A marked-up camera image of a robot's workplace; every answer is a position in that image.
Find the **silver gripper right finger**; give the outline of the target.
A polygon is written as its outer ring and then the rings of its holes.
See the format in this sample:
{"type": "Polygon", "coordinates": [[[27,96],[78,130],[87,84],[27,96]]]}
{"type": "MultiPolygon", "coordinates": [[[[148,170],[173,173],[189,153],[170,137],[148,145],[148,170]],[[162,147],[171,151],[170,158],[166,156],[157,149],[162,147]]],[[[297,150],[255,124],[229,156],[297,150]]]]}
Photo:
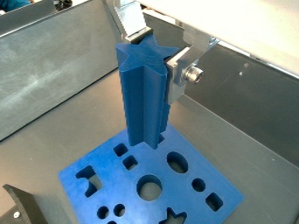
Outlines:
{"type": "Polygon", "coordinates": [[[203,70],[199,68],[201,57],[221,40],[186,25],[183,27],[183,41],[189,46],[166,63],[169,69],[166,100],[169,104],[173,104],[183,95],[189,83],[201,82],[203,76],[203,70]]]}

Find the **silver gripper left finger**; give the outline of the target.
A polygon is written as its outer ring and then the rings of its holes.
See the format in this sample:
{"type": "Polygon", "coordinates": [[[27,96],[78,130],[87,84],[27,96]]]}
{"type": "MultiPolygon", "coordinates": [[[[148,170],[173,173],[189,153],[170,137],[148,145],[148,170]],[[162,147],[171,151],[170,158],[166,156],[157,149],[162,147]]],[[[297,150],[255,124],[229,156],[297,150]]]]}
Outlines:
{"type": "Polygon", "coordinates": [[[138,44],[152,33],[146,25],[142,4],[136,0],[106,0],[106,4],[126,43],[138,44]]]}

